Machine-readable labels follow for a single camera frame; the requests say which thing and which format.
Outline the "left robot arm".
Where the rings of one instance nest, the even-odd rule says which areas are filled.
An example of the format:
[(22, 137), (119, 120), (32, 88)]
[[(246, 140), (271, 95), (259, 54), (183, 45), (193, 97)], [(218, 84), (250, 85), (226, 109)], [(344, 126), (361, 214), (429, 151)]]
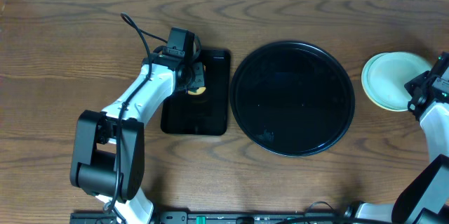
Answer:
[(81, 113), (69, 180), (103, 202), (105, 215), (96, 223), (150, 222), (154, 205), (141, 188), (145, 127), (166, 98), (204, 87), (204, 74), (202, 62), (154, 54), (143, 60), (136, 80), (111, 105)]

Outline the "light blue plate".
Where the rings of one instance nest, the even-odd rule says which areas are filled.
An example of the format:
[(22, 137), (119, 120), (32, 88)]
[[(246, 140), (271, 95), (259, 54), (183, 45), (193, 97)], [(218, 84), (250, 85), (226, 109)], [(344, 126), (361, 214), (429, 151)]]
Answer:
[(375, 99), (388, 110), (403, 112), (411, 100), (404, 84), (430, 69), (430, 63), (414, 53), (387, 52), (371, 65), (368, 83)]

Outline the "green and yellow sponge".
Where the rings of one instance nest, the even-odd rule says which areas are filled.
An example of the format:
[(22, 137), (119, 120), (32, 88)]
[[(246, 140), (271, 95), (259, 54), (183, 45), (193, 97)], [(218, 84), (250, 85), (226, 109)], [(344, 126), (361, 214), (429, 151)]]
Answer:
[(206, 90), (206, 68), (202, 62), (192, 65), (192, 78), (187, 87), (189, 95), (201, 95)]

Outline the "yellow plate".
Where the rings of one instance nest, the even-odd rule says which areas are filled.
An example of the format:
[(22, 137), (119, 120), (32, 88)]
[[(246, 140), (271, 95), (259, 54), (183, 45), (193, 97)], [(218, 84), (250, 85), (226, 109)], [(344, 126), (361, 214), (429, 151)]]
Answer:
[(368, 73), (370, 71), (370, 67), (371, 65), (379, 58), (382, 57), (384, 55), (384, 53), (379, 53), (377, 55), (374, 55), (372, 58), (370, 58), (366, 64), (363, 66), (363, 69), (361, 71), (361, 84), (363, 87), (363, 90), (365, 92), (365, 94), (367, 95), (367, 97), (369, 98), (369, 100), (371, 102), (373, 102), (375, 105), (377, 105), (378, 107), (381, 107), (382, 109), (388, 110), (389, 108), (387, 106), (385, 106), (384, 104), (380, 103), (377, 99), (375, 99), (375, 96), (373, 95), (373, 92), (371, 90), (371, 87), (368, 83)]

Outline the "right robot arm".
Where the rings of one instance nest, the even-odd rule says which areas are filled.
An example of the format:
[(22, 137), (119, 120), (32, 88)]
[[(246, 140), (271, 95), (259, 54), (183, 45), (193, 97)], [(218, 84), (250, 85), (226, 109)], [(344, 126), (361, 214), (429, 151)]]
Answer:
[(394, 204), (359, 202), (346, 217), (365, 223), (448, 222), (448, 70), (429, 70), (405, 84), (409, 110), (424, 131), (430, 164)]

